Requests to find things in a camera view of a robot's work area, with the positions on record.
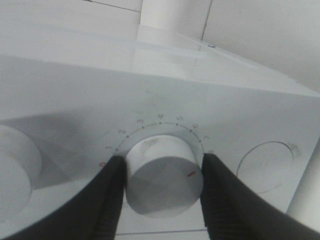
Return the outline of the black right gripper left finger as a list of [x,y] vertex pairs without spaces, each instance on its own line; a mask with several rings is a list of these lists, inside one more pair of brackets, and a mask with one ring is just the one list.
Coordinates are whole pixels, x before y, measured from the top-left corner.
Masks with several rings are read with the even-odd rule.
[[49,216],[8,240],[113,240],[121,215],[127,164],[112,156],[93,180]]

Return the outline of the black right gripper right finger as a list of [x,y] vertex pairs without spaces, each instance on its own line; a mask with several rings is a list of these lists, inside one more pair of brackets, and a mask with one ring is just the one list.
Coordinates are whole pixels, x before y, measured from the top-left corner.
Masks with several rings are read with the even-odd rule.
[[202,159],[200,204],[211,240],[318,240],[319,232],[267,203],[214,154]]

